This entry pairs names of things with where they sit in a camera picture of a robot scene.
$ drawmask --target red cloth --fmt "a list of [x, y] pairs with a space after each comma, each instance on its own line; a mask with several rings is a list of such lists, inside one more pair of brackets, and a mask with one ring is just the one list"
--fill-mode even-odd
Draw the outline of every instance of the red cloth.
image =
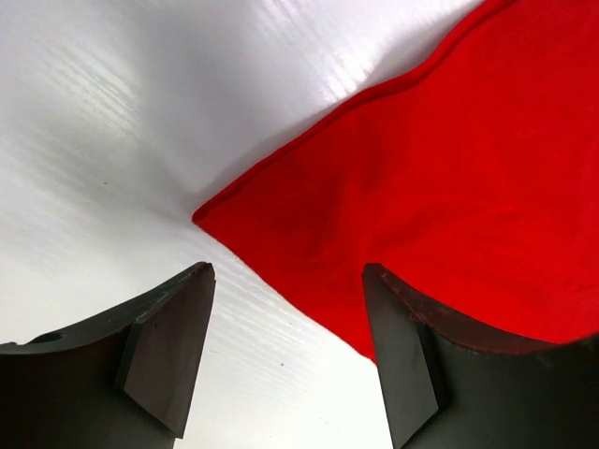
[[521, 335], [599, 329], [599, 2], [490, 0], [194, 221], [373, 357], [360, 274]]

